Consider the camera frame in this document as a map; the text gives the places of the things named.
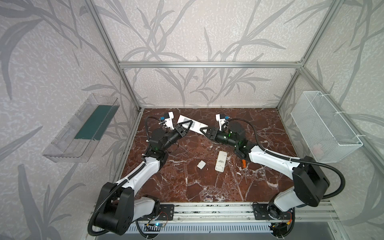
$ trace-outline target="marble surface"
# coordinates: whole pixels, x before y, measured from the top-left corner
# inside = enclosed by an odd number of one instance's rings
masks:
[[[231,118],[243,118],[256,126],[260,142],[265,148],[290,156],[296,155],[274,108],[145,109],[123,176],[139,165],[141,154],[146,150],[145,117],[160,118],[169,111],[174,113],[174,124],[180,114],[209,126],[218,126],[215,119],[217,113],[224,113]],[[252,128],[244,122],[240,123],[246,129],[247,139],[254,142]],[[159,127],[153,119],[149,120],[148,126],[150,132]],[[288,177],[260,164],[247,162],[247,167],[243,169],[242,161],[232,147],[212,142],[192,131],[179,140],[179,146],[174,144],[169,151],[171,153],[164,167],[143,185],[136,198],[147,194],[158,197],[162,202],[268,202],[276,193],[293,186]],[[219,151],[228,153],[222,173],[215,171]],[[201,160],[206,162],[203,169],[197,167]]]

